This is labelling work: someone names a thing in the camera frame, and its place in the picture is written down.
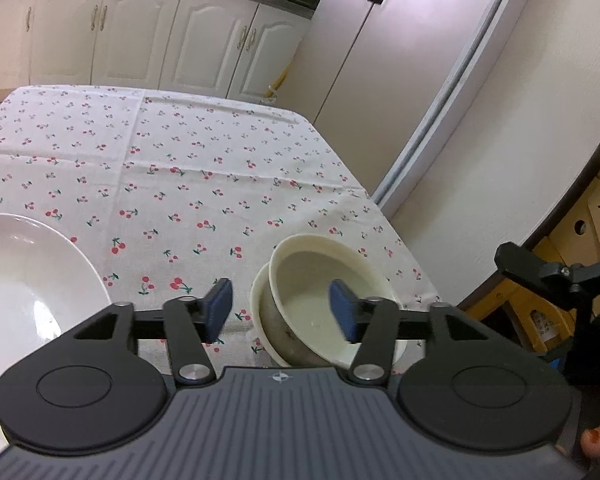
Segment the cream plastic bowl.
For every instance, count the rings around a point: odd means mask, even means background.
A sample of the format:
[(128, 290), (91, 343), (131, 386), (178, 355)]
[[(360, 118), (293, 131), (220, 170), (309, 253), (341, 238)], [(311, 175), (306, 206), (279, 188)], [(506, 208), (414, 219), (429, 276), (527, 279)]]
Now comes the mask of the cream plastic bowl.
[(260, 319), (278, 356), (289, 365), (348, 367), (353, 361), (358, 345), (347, 340), (330, 305), (337, 280), (358, 298), (398, 299), (363, 256), (331, 238), (293, 235), (272, 252)]

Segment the white ceramic plate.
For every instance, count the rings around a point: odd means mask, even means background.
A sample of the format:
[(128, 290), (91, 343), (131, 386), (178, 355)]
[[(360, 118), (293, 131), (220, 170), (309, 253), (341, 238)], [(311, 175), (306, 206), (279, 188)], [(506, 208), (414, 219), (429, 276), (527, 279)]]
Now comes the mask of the white ceramic plate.
[(36, 220), (0, 214), (0, 376), (108, 304), (99, 273), (73, 242)]

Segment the stainless steel bowl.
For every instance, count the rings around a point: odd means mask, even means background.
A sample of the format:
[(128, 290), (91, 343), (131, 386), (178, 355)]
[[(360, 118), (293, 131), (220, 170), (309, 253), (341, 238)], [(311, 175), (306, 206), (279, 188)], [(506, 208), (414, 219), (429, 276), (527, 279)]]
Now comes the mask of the stainless steel bowl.
[(271, 360), (282, 367), (300, 366), (301, 360), (294, 348), (296, 341), (287, 334), (287, 325), (272, 296), (267, 263), (252, 283), (250, 312), (257, 337)]

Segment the white lower kitchen cabinets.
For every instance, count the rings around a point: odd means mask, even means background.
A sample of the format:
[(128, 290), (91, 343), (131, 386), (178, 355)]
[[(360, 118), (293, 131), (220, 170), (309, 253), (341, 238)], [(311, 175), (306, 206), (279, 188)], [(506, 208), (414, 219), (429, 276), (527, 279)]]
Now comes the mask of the white lower kitchen cabinets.
[(0, 0), (0, 91), (94, 84), (258, 102), (309, 24), (257, 0)]

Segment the cherry print tablecloth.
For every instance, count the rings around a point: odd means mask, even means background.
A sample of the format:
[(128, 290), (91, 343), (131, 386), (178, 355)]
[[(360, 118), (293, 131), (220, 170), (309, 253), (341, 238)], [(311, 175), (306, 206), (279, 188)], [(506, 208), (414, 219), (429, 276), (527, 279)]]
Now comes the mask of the cherry print tablecloth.
[(437, 299), (362, 185), (302, 116), (184, 93), (30, 86), (0, 103), (0, 212), (61, 232), (112, 299), (146, 309), (218, 278), (234, 308), (216, 367), (268, 366), (249, 312), (257, 273), (299, 233), (346, 244), (404, 304)]

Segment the cardboard box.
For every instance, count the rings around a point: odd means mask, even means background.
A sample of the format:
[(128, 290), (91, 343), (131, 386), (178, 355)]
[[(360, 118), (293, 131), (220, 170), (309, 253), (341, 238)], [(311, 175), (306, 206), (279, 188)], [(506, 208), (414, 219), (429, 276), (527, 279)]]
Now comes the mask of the cardboard box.
[[(600, 261), (600, 172), (533, 252), (567, 264)], [(507, 278), (473, 301), (466, 313), (535, 352), (557, 347), (573, 335), (576, 322), (573, 310), (560, 310)]]

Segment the silver refrigerator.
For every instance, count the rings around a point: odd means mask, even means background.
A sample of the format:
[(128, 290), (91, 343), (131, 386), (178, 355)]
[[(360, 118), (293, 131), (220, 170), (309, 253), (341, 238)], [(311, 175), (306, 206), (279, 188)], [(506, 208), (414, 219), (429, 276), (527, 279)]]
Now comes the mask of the silver refrigerator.
[(321, 0), (279, 89), (386, 214), (470, 107), (527, 0)]

